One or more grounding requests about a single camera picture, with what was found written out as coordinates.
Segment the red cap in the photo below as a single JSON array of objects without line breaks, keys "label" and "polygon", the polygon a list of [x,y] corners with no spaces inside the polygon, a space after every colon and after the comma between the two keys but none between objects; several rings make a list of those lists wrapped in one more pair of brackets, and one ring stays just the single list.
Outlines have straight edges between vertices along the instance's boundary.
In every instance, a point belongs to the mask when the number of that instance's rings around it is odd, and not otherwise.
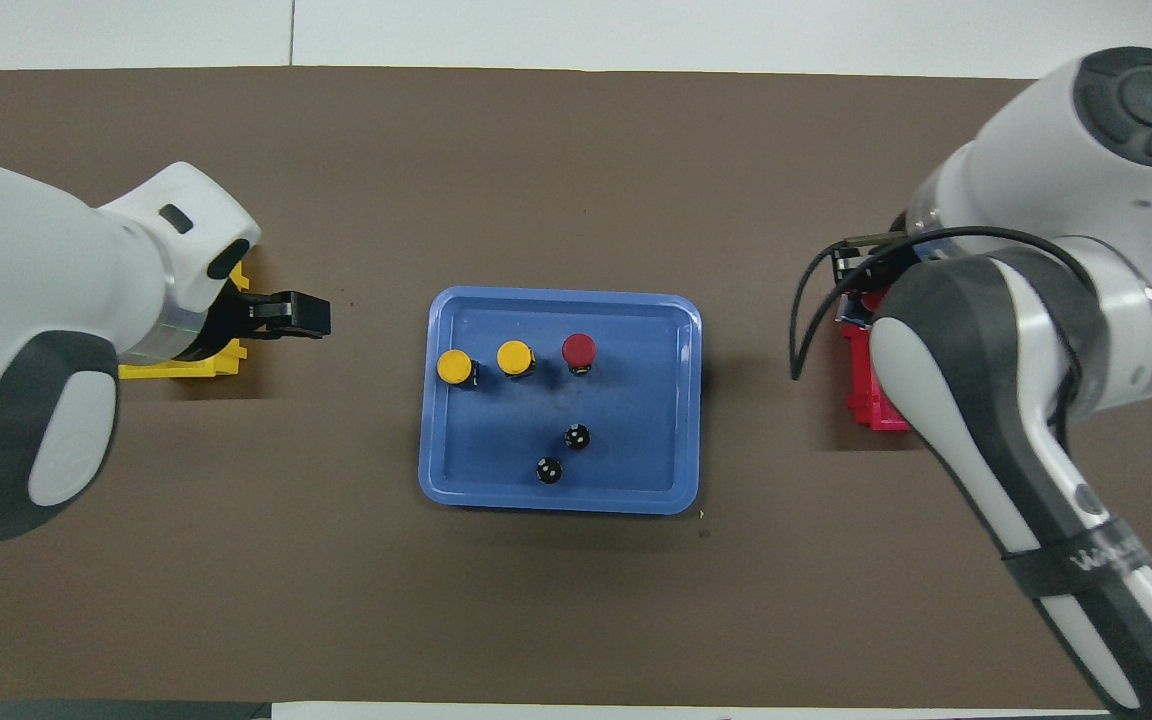
[{"label": "red cap", "polygon": [[598,346],[585,333],[576,333],[563,341],[563,361],[571,367],[588,367],[594,364]]}]

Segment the black ball with white dots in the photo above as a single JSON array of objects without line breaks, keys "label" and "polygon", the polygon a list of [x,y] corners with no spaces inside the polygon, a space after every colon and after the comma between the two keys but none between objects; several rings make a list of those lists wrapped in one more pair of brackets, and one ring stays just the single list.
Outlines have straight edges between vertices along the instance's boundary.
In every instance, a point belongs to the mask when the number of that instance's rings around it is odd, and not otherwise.
[{"label": "black ball with white dots", "polygon": [[563,433],[563,444],[573,450],[585,450],[589,447],[589,429],[581,424],[573,425]]},{"label": "black ball with white dots", "polygon": [[552,484],[558,483],[559,478],[563,477],[563,464],[558,461],[558,457],[541,457],[540,462],[536,462],[536,479],[552,486]]}]

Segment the black velcro strap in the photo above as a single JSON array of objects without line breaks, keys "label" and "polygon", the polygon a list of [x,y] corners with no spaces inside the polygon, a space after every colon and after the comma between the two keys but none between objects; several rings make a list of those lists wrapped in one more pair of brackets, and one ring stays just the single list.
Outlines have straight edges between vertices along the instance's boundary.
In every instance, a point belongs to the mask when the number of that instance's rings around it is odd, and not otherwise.
[{"label": "black velcro strap", "polygon": [[1122,518],[1084,530],[1052,546],[1002,559],[1028,597],[1074,594],[1152,564],[1140,538]]}]

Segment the yellow button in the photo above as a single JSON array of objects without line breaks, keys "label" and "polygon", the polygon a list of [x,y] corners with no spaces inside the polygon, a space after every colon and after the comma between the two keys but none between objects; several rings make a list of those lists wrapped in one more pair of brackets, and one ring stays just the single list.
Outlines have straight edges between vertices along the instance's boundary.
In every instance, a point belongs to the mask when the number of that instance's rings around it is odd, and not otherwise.
[{"label": "yellow button", "polygon": [[473,361],[465,355],[465,351],[448,350],[439,356],[438,377],[442,378],[444,382],[458,386],[470,379],[471,373],[473,373]]},{"label": "yellow button", "polygon": [[536,356],[532,355],[531,348],[517,340],[503,343],[497,351],[497,364],[508,376],[524,374],[535,362]]}]

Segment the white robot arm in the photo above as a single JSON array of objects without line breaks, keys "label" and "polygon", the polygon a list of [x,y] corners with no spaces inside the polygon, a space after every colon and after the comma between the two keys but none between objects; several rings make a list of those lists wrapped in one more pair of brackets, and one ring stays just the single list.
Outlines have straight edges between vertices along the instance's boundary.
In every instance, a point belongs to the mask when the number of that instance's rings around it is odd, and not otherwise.
[{"label": "white robot arm", "polygon": [[884,391],[1106,706],[1152,719],[1152,559],[1049,429],[1152,396],[1152,50],[1021,92],[920,188],[905,230],[932,262],[873,320]]},{"label": "white robot arm", "polygon": [[[0,168],[0,541],[52,518],[99,473],[119,363],[329,332],[323,301],[228,283],[259,237],[233,197],[183,162],[104,209]],[[258,306],[287,313],[255,319]]]}]

